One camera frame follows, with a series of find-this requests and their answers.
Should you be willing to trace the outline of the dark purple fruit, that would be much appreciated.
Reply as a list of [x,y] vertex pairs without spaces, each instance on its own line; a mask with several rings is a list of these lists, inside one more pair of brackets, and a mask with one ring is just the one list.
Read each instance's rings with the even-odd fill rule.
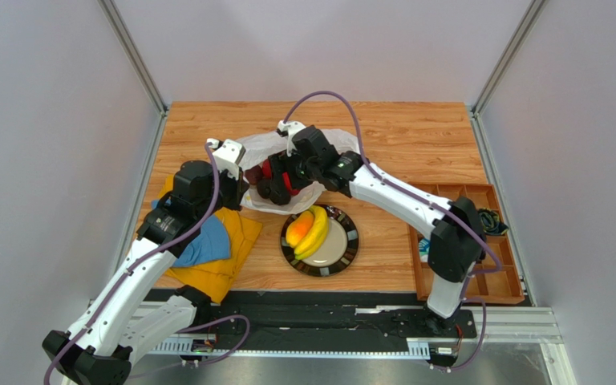
[[244,177],[251,185],[257,185],[261,180],[265,178],[261,165],[255,165],[244,171]]

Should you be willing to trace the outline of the white plastic bag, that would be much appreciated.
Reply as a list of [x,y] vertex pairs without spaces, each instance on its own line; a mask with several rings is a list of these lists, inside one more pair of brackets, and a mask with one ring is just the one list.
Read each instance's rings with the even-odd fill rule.
[[[322,129],[330,144],[334,145],[338,153],[353,151],[360,153],[357,136],[342,129]],[[287,149],[287,140],[276,132],[246,136],[237,140],[245,148],[240,167],[243,171],[261,164],[270,155]],[[302,189],[295,197],[291,197],[287,205],[276,205],[269,199],[262,198],[255,186],[250,186],[241,200],[243,209],[251,209],[263,213],[277,215],[290,215],[306,211],[313,205],[326,189],[318,182]]]

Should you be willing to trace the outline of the yellow orange mango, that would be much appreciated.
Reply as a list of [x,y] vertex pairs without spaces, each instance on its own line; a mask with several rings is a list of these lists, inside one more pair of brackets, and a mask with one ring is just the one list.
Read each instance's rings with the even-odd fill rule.
[[314,224],[314,214],[310,210],[301,213],[286,229],[286,243],[295,248],[308,234]]

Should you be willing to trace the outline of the yellow banana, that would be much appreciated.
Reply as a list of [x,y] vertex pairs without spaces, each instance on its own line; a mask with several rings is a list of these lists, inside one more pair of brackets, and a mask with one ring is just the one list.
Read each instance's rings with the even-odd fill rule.
[[329,232],[329,217],[326,210],[319,205],[313,205],[309,212],[314,215],[314,222],[303,239],[294,247],[296,260],[303,260],[314,254],[323,244]]

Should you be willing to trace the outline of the red apple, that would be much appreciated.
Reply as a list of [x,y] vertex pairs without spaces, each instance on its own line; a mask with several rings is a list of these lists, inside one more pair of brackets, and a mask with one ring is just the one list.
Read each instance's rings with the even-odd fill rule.
[[264,180],[271,180],[272,179],[273,172],[272,172],[272,168],[270,166],[270,161],[268,159],[266,159],[261,164],[261,171],[262,171],[262,175],[263,175],[263,179]]
[[292,196],[295,197],[300,193],[299,189],[295,189],[291,183],[291,179],[290,176],[287,172],[282,173],[282,178],[286,187],[286,190],[288,191],[288,193]]

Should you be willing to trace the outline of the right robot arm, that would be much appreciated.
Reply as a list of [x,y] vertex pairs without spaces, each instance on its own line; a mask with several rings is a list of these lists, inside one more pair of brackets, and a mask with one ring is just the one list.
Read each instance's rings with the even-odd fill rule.
[[286,150],[269,158],[272,179],[289,186],[272,188],[272,201],[279,203],[291,190],[319,184],[406,222],[429,242],[433,280],[428,311],[440,319],[454,317],[472,269],[488,252],[475,204],[465,197],[453,201],[424,192],[390,176],[357,152],[338,152],[314,126],[280,122],[277,133],[285,138]]

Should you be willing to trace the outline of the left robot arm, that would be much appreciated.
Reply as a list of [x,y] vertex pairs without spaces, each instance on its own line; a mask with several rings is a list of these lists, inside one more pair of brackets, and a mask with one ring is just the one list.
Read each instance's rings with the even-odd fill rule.
[[144,218],[122,266],[99,297],[66,330],[52,330],[42,348],[57,371],[77,384],[123,384],[132,368],[171,334],[225,295],[221,283],[186,284],[157,310],[131,325],[140,303],[168,269],[213,268],[231,278],[231,237],[215,216],[239,210],[248,184],[235,160],[193,160],[180,167],[172,187]]

